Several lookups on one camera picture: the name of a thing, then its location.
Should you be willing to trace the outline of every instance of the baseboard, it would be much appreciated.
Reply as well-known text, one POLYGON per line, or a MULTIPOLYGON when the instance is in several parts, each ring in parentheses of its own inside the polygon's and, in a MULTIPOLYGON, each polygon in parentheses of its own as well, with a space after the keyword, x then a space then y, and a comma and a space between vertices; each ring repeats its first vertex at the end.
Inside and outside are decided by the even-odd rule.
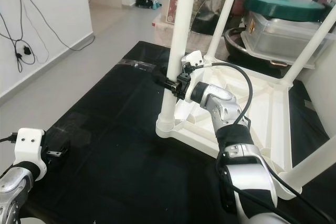
POLYGON ((135 6, 135 2, 131 5, 121 5, 123 9, 132 9, 135 6))
MULTIPOLYGON (((93 32, 90 33, 88 36, 83 38, 81 41, 76 43, 72 46, 73 49, 80 49, 83 46, 85 46, 87 43, 90 43, 94 38, 93 32)), ((15 85, 13 88, 9 89, 8 91, 5 91, 4 93, 0 94, 0 106, 2 106, 6 101, 11 99, 13 96, 15 96, 18 92, 20 92, 22 89, 27 87, 29 84, 31 84, 33 81, 35 81, 37 78, 39 78, 42 74, 47 72, 49 69, 51 69, 53 66, 55 66, 57 63, 59 63, 61 60, 72 54, 73 51, 70 49, 66 50, 65 52, 61 53, 58 57, 55 57, 45 65, 41 66, 39 69, 35 70, 30 76, 22 80, 19 84, 15 85)))

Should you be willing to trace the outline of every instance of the green lid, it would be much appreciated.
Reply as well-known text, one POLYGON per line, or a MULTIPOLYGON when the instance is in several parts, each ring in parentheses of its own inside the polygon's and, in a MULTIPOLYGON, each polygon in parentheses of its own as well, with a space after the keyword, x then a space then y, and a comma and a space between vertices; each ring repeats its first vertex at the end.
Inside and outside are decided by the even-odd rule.
POLYGON ((272 18, 298 22, 317 22, 324 6, 309 0, 245 0, 244 7, 272 18))

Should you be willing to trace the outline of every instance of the robotic arm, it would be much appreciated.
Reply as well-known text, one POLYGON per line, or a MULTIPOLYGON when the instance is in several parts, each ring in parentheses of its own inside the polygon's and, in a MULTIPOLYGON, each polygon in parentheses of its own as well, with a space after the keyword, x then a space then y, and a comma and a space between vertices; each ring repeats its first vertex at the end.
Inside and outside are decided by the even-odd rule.
POLYGON ((48 169, 56 168, 69 150, 66 142, 58 151, 50 151, 44 143, 45 132, 22 128, 0 140, 15 143, 15 161, 0 176, 0 224, 20 223, 19 212, 28 198, 34 181, 42 179, 48 169))
POLYGON ((220 196, 223 208, 238 216, 240 223, 288 223, 265 207, 251 204, 241 194, 261 199, 277 206, 274 182, 259 148, 249 132, 249 119, 244 118, 236 97, 220 87, 203 83, 202 74, 194 71, 204 67, 200 53, 193 52, 182 59, 183 71, 177 81, 165 77, 162 68, 153 70, 154 81, 188 102, 196 102, 206 109, 213 122, 219 146, 216 170, 220 177, 220 196))

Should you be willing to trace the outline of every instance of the black table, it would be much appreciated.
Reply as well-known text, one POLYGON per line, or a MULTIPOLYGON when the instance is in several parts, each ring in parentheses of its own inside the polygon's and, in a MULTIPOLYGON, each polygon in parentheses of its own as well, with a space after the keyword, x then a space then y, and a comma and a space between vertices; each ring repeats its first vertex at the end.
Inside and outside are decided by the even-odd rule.
MULTIPOLYGON (((167 64, 169 49, 139 42, 124 59, 167 64)), ((215 160, 155 133, 163 88, 151 73, 116 65, 48 131, 53 146, 70 140, 64 166, 35 184, 22 217, 46 223, 237 223, 220 206, 215 160)), ((293 165, 328 136, 306 108, 301 82, 290 90, 293 165)), ((334 215, 335 166, 303 195, 334 215)), ((280 201, 302 223, 317 223, 297 200, 280 201)))

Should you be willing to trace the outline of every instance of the grey floor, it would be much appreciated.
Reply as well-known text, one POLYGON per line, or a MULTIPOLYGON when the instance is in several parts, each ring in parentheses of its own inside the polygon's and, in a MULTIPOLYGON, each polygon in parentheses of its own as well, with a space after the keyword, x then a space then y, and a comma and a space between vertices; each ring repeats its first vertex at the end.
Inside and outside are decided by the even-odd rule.
MULTIPOLYGON (((160 9, 132 8, 107 29, 97 24, 103 32, 97 34, 91 46, 72 53, 1 106, 0 137, 21 127, 49 129, 139 40, 154 42, 152 20, 159 13, 160 9)), ((0 173, 13 160, 14 145, 2 144, 0 173)))

